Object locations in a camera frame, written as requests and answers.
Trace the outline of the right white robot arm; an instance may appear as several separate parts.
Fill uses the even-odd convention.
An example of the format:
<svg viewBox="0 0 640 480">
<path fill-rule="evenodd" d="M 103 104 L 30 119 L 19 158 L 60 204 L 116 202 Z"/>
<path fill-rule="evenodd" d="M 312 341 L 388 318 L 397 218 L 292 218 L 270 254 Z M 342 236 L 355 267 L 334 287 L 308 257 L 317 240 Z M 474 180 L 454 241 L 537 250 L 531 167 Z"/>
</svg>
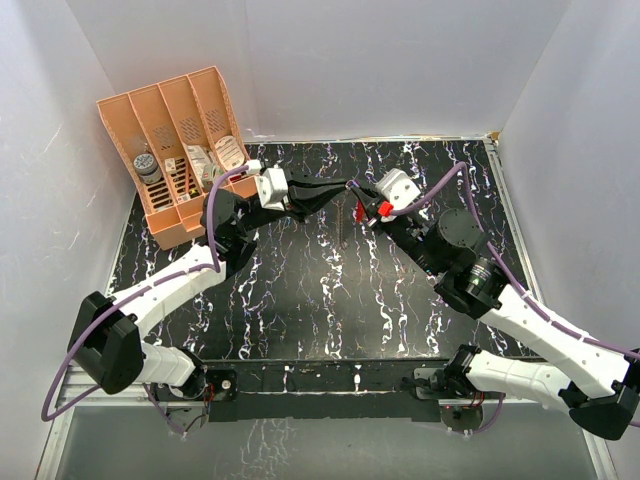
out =
<svg viewBox="0 0 640 480">
<path fill-rule="evenodd" d="M 559 410 L 582 429 L 618 440 L 639 406 L 639 354 L 603 346 L 535 300 L 492 252 L 473 211 L 449 209 L 433 221 L 418 212 L 413 183 L 382 189 L 349 185 L 359 220 L 386 234 L 423 271 L 455 311 L 496 328 L 543 358 L 509 360 L 461 346 L 421 389 L 466 397 L 496 392 Z"/>
</svg>

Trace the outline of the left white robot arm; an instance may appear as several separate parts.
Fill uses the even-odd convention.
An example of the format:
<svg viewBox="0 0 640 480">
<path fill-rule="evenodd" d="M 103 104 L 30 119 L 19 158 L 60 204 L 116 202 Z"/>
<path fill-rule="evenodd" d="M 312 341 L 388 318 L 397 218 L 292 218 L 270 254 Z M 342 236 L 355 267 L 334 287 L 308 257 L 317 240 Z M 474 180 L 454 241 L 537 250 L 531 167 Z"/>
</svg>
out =
<svg viewBox="0 0 640 480">
<path fill-rule="evenodd" d="M 308 177 L 253 161 L 245 167 L 256 190 L 249 197 L 218 179 L 203 204 L 205 235 L 182 257 L 146 280 L 81 303 L 68 353 L 105 393 L 134 383 L 164 384 L 194 399 L 206 387 L 198 357 L 184 348 L 146 342 L 167 315 L 239 272 L 252 257 L 255 232 L 289 217 L 302 222 L 346 189 L 343 179 Z"/>
</svg>

